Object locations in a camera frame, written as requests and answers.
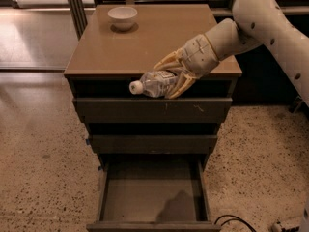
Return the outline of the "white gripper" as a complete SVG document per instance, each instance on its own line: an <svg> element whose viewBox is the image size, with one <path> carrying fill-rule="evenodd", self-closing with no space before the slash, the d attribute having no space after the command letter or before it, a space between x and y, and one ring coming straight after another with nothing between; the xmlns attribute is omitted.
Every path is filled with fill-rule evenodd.
<svg viewBox="0 0 309 232"><path fill-rule="evenodd" d="M173 69L183 65L185 69ZM154 71L170 70L177 76L176 83L167 91L166 99L175 99L189 89L197 78L210 73L219 64L210 41L205 34L188 40L182 48L169 53L157 64Z"/></svg>

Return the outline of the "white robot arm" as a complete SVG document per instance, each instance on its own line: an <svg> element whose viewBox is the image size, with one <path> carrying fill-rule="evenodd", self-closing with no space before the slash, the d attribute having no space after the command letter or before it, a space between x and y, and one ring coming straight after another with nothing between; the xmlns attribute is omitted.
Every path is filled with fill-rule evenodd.
<svg viewBox="0 0 309 232"><path fill-rule="evenodd" d="M226 58L264 45L309 105L309 38L290 23L275 0L235 0L232 16L154 66L156 71L181 70L165 97L178 97Z"/></svg>

